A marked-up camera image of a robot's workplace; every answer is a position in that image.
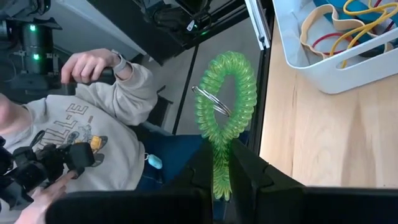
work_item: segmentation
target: white plastic bin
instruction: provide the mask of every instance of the white plastic bin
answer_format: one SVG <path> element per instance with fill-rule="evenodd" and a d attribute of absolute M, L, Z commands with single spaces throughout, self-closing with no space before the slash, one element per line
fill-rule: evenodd
<path fill-rule="evenodd" d="M 273 0 L 273 2 L 287 63 L 299 70 L 320 91 L 329 94 L 341 93 L 398 73 L 398 49 L 346 68 L 340 67 L 343 60 L 398 38 L 398 29 L 393 29 L 338 55 L 311 64 L 309 62 L 311 53 L 304 51 L 300 43 L 300 28 L 302 22 L 316 6 L 311 0 Z M 329 33 L 336 32 L 330 22 L 325 18 L 322 20 L 321 26 L 331 27 L 332 30 L 329 30 Z"/>

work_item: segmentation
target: green coiled keychain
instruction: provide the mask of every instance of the green coiled keychain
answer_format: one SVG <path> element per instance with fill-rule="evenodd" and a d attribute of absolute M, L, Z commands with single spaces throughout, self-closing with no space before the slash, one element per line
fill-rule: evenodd
<path fill-rule="evenodd" d="M 222 104 L 215 105 L 218 101 L 215 96 L 227 75 L 233 75 L 236 80 L 236 102 L 232 111 Z M 228 169 L 231 141 L 238 138 L 249 124 L 257 103 L 256 80 L 250 62 L 237 52 L 229 51 L 217 56 L 210 62 L 198 90 L 201 94 L 196 95 L 196 122 L 203 131 L 202 137 L 209 138 L 213 146 L 214 195 L 216 199 L 224 197 L 228 201 L 231 193 Z M 215 109 L 229 116 L 222 128 L 216 121 Z"/>

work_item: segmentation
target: metal key ring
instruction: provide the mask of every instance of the metal key ring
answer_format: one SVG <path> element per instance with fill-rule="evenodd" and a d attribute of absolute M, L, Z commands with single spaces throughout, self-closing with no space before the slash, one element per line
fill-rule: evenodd
<path fill-rule="evenodd" d="M 231 114 L 232 114 L 231 110 L 223 102 L 221 102 L 219 99 L 217 99 L 217 97 L 215 97 L 214 95 L 208 93 L 206 90 L 200 89 L 196 85 L 192 86 L 192 91 L 195 94 L 200 93 L 203 96 L 207 97 L 209 100 L 211 100 L 214 103 L 213 108 L 215 110 L 217 110 L 218 112 L 222 113 L 223 115 L 225 115 L 227 117 L 231 116 Z"/>

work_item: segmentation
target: gray floor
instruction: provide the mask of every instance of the gray floor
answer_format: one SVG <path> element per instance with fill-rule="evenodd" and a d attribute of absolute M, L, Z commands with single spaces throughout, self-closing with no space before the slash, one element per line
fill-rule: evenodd
<path fill-rule="evenodd" d="M 251 62 L 251 65 L 254 69 L 254 74 L 257 75 L 260 50 L 256 42 L 256 36 L 252 24 L 249 19 L 246 19 L 245 21 L 236 24 L 235 26 L 200 44 L 189 86 L 191 87 L 192 85 L 198 85 L 204 71 L 208 67 L 209 62 L 217 55 L 229 50 L 244 54 Z M 163 85 L 167 86 L 161 95 L 174 102 L 174 104 L 169 108 L 167 119 L 163 125 L 163 128 L 166 131 L 171 132 L 173 130 L 192 55 L 193 49 L 187 50 L 177 57 L 167 61 L 163 67 L 160 67 L 156 64 L 156 62 L 153 61 L 144 63 L 144 65 L 153 72 L 157 87 L 160 88 Z M 200 130 L 195 123 L 194 97 L 195 96 L 192 91 L 189 90 L 184 103 L 177 134 L 200 134 Z M 229 108 L 233 108 L 233 77 L 226 79 L 219 92 L 218 98 Z M 217 114 L 216 117 L 220 123 L 224 123 L 226 121 L 226 118 L 222 117 L 220 114 Z"/>

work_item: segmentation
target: person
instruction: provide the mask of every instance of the person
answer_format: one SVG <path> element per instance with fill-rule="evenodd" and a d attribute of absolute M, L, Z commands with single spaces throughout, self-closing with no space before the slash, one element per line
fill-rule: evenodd
<path fill-rule="evenodd" d="M 45 131 L 34 151 L 47 144 L 88 142 L 95 164 L 73 179 L 70 172 L 47 189 L 37 189 L 34 202 L 23 211 L 10 211 L 1 201 L 0 223 L 44 222 L 48 206 L 69 192 L 95 190 L 155 190 L 172 180 L 200 148 L 201 136 L 154 135 L 144 142 L 128 126 L 144 122 L 157 103 L 152 74 L 145 67 L 127 62 L 108 49 L 73 54 L 62 67 L 62 83 L 72 78 L 75 96 L 49 95 L 26 105 L 17 105 L 0 93 L 0 136 L 9 152 L 29 146 L 35 135 Z M 113 85 L 94 82 L 105 67 L 118 67 Z M 146 157 L 156 155 L 163 168 L 149 165 Z M 219 211 L 224 211 L 220 204 Z"/>

